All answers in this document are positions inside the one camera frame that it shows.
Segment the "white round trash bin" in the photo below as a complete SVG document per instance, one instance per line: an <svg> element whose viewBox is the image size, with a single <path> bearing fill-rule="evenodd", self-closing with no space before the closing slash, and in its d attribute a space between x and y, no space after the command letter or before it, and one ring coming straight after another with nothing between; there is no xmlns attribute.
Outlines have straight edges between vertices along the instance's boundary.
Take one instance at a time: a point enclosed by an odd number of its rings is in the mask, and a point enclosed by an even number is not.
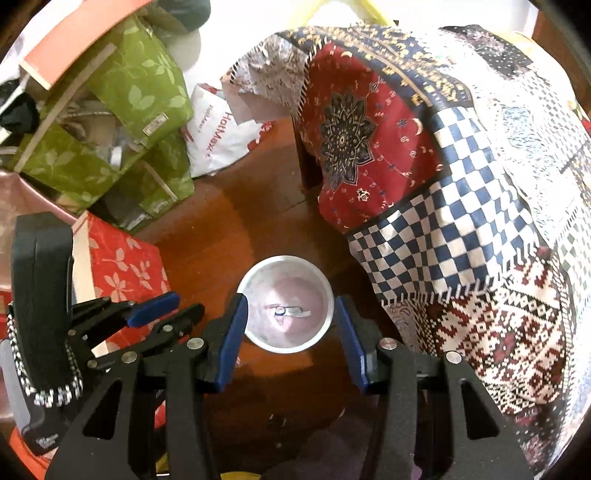
<svg viewBox="0 0 591 480"><path fill-rule="evenodd" d="M335 296L325 274L310 261L290 255L266 258L252 266L238 284L249 303L245 335L267 352L288 355L318 344L329 331ZM308 318L276 322L264 307L297 305L310 310Z"/></svg>

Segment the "red leaf-pattern storage box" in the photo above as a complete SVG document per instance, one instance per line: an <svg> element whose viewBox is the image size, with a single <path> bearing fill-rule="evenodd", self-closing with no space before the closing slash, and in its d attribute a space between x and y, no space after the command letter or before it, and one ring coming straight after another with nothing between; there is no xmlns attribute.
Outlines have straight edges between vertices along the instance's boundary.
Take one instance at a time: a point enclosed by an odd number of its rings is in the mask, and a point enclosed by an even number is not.
<svg viewBox="0 0 591 480"><path fill-rule="evenodd" d="M109 297L141 303L170 291L157 247L89 212L72 226L73 288L78 303Z"/></svg>

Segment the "green leaf-pattern storage box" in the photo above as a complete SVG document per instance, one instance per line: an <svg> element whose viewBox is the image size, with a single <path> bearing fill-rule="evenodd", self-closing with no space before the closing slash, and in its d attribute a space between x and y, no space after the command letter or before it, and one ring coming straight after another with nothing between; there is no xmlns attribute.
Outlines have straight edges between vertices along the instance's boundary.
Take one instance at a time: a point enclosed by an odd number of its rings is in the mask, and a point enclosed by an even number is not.
<svg viewBox="0 0 591 480"><path fill-rule="evenodd" d="M1 84L1 165L53 203L127 231L193 194L180 130L193 116L180 68L132 14L49 90L21 73Z"/></svg>

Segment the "white HotMaxx plastic bag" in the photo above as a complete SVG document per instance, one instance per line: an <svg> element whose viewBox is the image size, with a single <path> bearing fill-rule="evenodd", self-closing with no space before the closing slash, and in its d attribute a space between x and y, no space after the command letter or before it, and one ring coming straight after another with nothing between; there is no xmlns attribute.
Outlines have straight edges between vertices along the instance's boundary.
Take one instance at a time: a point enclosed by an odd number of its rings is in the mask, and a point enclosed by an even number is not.
<svg viewBox="0 0 591 480"><path fill-rule="evenodd" d="M238 124L221 90L198 84L191 94L193 117L182 129L192 178L214 176L250 151L273 129L273 122Z"/></svg>

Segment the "patchwork patterned bed sheet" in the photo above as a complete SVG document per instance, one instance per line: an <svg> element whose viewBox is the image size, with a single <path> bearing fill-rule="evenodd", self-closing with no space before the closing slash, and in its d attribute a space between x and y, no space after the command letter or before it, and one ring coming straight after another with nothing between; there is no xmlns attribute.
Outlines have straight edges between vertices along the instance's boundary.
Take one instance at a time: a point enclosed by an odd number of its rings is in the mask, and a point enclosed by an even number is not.
<svg viewBox="0 0 591 480"><path fill-rule="evenodd" d="M590 413L590 136L560 65L478 25L277 32L223 81L286 113L413 348L461 353L546 479Z"/></svg>

